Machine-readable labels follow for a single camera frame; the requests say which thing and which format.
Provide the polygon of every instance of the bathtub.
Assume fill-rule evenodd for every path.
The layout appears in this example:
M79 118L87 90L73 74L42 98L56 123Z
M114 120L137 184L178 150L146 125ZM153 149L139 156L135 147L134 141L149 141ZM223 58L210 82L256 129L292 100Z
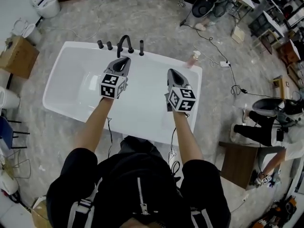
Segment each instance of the bathtub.
M113 103L108 115L111 131L161 143L171 143L175 128L172 112L167 112L164 94L168 92L167 72L173 68L189 81L197 98L188 122L193 131L198 102L202 69L184 68L184 62L139 50L129 54L127 48L121 56L131 59L128 87ZM99 81L111 61L117 59L117 47L99 49L95 43L66 42L54 63L44 94L46 109L76 120L86 122L98 105ZM177 145L177 136L173 138Z

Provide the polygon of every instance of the white cube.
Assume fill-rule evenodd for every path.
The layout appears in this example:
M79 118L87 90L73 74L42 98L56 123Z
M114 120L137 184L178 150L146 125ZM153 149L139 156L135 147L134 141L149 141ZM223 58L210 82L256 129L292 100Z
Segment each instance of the white cube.
M190 112L196 102L191 89L172 87L168 101L176 112Z
M102 75L99 83L100 95L106 98L117 99L125 89L126 77L113 74Z

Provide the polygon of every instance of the concrete floor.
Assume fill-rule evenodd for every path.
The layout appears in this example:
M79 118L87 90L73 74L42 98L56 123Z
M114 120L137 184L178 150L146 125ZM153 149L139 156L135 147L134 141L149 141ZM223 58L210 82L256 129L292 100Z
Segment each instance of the concrete floor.
M21 102L17 111L8 112L8 116L21 120L24 124L16 126L29 130L27 138L14 140L15 146L27 145L21 151L20 160L30 159L31 177L19 179L21 196L24 202L31 205L34 198L46 194L49 185L59 176L62 165L68 153L73 149L73 137L83 123L46 110L42 105L42 96L52 66L65 41L96 42L99 39L105 43L111 41L117 44L121 36L130 36L133 47L139 49L139 41L144 40L145 51L186 61L192 54L193 42L201 39L197 32L189 27L179 27L189 12L177 6L178 0L75 0L62 3L60 13L43 21L39 29L43 34L41 43L37 46L40 54L28 80L14 77L11 89L19 93ZM52 30L49 28L73 29L83 38L78 38L68 30ZM208 28L201 35L214 41L222 42L219 49L230 61L235 79L242 88L254 94L273 95L269 81L279 75L286 76L285 66L276 53L260 54L249 47L252 38L246 24L240 27L245 31L243 44L237 44L231 37L234 20L227 15L221 18L215 26ZM208 57L219 62L224 60L209 42L198 41L196 45ZM199 110L194 129L194 135L200 145L206 160L215 163L220 169L224 150L218 147L218 141L229 141L230 126L241 119L241 107L252 105L258 96L232 95L233 85L229 68L211 67L209 60L203 55L198 66L203 68ZM114 145L112 154L118 152L122 135L113 133ZM110 146L110 134L107 130L101 138L96 155L100 161L107 156ZM155 143L164 157L168 155L169 146ZM243 189L222 179L224 193L230 210L241 203L244 196L249 195L246 203L232 213L231 228L247 227L258 218L274 199L280 199L289 184L291 162L282 165L282 184L277 188L261 187L245 192ZM19 170L26 176L29 167L25 163Z

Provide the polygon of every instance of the soap bottle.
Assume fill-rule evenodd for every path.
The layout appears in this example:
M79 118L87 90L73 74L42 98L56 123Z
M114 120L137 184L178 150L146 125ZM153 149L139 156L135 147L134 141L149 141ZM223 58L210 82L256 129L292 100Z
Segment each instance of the soap bottle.
M193 51L193 54L190 56L188 61L185 63L185 67L192 68L192 66L196 63L196 61L199 59L200 52L199 51Z

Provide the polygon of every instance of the toilet bowl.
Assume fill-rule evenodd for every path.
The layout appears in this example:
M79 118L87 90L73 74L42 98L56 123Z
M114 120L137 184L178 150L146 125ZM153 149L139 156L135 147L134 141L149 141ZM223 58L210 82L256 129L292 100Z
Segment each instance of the toilet bowl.
M16 20L12 33L24 37L34 45L37 45L42 37L35 24L29 24L27 20L22 18Z
M56 16L60 11L58 0L30 0L30 3L46 19Z

